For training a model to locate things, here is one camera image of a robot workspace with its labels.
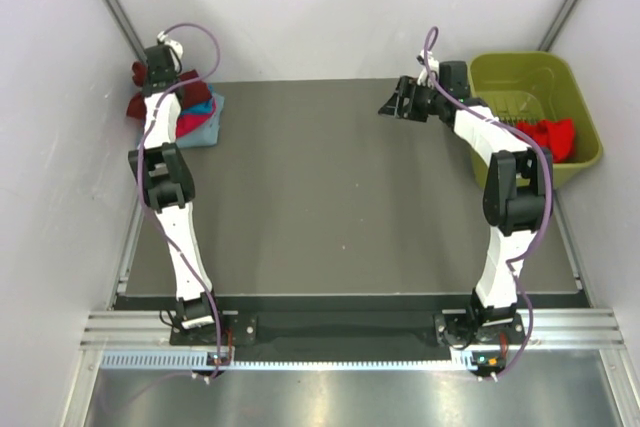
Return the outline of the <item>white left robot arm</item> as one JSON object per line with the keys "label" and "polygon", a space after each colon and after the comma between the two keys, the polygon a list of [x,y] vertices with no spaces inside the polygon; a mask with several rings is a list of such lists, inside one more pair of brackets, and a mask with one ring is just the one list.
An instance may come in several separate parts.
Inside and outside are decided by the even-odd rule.
{"label": "white left robot arm", "polygon": [[195,183],[177,144],[187,85],[180,79],[184,49],[165,30],[144,54],[143,132],[128,160],[139,200],[168,246],[176,284],[178,328],[192,330],[203,342],[212,344],[226,334],[227,321],[215,306],[213,285],[202,261],[193,220]]}

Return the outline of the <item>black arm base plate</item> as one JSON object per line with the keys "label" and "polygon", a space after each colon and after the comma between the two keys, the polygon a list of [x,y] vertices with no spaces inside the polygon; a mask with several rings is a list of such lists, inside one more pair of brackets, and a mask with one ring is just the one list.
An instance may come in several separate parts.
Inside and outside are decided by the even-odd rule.
{"label": "black arm base plate", "polygon": [[222,344],[254,346],[276,339],[409,338],[428,346],[464,343],[496,345],[502,339],[519,344],[522,319],[472,329],[463,311],[298,311],[232,312],[221,315]]}

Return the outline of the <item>dark red t shirt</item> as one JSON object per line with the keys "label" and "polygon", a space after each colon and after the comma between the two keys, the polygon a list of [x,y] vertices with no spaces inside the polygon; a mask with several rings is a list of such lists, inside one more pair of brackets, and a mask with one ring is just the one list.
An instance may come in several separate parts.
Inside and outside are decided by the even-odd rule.
{"label": "dark red t shirt", "polygon": [[[146,66],[140,61],[135,61],[132,64],[132,73],[132,81],[134,85],[136,87],[142,87],[147,73]],[[208,102],[212,98],[212,94],[205,82],[197,81],[184,86],[178,94],[178,98],[181,110],[184,111],[196,105]],[[126,109],[126,115],[137,120],[144,120],[146,118],[146,106],[142,91],[138,91],[131,98]]]}

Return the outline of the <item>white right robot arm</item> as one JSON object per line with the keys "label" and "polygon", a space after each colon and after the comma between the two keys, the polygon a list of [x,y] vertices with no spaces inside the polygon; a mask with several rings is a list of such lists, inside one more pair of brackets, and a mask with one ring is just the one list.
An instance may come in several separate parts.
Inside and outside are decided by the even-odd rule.
{"label": "white right robot arm", "polygon": [[551,214],[552,158],[524,141],[484,100],[473,96],[465,62],[439,62],[427,49],[421,50],[417,61],[420,74],[400,77],[379,114],[417,122],[436,117],[487,168],[482,210],[490,238],[485,266],[464,318],[441,328],[442,340],[462,350],[475,342],[492,341],[516,321],[524,259]]}

